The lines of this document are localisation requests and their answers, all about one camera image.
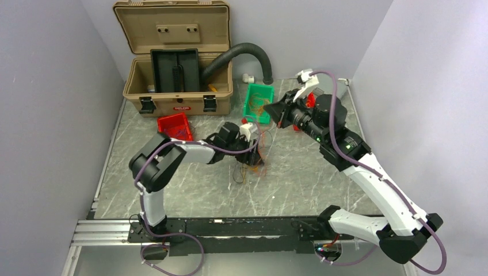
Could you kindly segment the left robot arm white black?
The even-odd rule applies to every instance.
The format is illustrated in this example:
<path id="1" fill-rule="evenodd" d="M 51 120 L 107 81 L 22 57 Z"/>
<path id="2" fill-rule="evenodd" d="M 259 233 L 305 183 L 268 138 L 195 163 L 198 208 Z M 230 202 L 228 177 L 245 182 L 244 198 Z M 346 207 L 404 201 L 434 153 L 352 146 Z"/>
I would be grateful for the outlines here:
<path id="1" fill-rule="evenodd" d="M 179 140 L 157 133 L 129 161 L 134 186 L 139 191 L 139 220 L 145 237 L 156 242 L 167 234 L 164 188 L 181 164 L 215 164 L 226 156 L 233 156 L 248 166 L 263 164 L 258 153 L 259 139 L 251 137 L 254 133 L 261 133 L 254 122 L 242 125 L 225 122 L 218 132 L 198 141 Z"/>

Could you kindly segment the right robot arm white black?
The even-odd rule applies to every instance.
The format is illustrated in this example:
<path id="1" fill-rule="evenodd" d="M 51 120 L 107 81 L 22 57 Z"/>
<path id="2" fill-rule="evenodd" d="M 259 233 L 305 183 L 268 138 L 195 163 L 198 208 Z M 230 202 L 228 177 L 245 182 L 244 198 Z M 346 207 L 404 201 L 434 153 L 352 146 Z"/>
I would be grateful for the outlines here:
<path id="1" fill-rule="evenodd" d="M 293 125 L 314 139 L 324 159 L 358 184 L 382 213 L 368 217 L 331 205 L 317 218 L 319 235 L 354 236 L 380 247 L 394 262 L 411 261 L 442 226 L 442 218 L 423 211 L 389 179 L 369 145 L 345 126 L 347 109 L 339 99 L 322 94 L 309 108 L 305 100 L 293 100 L 296 93 L 288 91 L 278 102 L 264 105 L 264 111 L 278 128 Z"/>

